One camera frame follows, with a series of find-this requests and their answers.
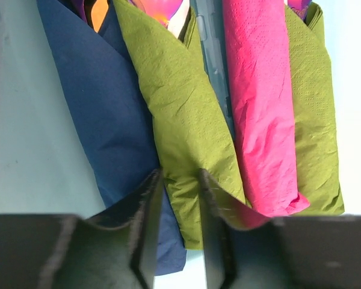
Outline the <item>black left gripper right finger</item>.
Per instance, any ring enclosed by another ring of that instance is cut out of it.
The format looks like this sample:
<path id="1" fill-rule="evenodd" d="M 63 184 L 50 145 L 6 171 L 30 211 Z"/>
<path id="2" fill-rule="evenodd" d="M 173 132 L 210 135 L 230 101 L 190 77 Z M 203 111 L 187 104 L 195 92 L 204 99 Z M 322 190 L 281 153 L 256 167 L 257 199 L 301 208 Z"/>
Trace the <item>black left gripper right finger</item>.
<path id="1" fill-rule="evenodd" d="M 199 179 L 208 288 L 361 288 L 361 216 L 268 218 Z"/>

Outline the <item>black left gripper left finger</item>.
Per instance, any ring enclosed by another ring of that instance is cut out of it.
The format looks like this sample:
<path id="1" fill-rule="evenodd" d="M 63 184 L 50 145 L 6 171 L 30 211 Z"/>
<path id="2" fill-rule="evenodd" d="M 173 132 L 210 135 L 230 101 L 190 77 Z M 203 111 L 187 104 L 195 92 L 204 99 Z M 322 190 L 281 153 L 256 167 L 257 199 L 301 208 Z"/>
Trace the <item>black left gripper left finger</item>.
<path id="1" fill-rule="evenodd" d="M 152 288 L 162 194 L 156 169 L 89 219 L 0 214 L 0 288 Z"/>

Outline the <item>green paper napkin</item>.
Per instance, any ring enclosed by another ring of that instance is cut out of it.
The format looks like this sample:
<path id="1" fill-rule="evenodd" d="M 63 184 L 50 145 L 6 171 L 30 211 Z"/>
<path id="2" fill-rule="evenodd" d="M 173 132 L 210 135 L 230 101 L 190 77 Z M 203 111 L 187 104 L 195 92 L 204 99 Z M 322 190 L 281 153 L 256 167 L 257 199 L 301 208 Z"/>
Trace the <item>green paper napkin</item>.
<path id="1" fill-rule="evenodd" d="M 204 70 L 194 10 L 183 39 L 127 1 L 115 1 L 119 25 L 144 100 L 171 207 L 185 247 L 202 249 L 199 171 L 245 201 L 229 127 Z"/>

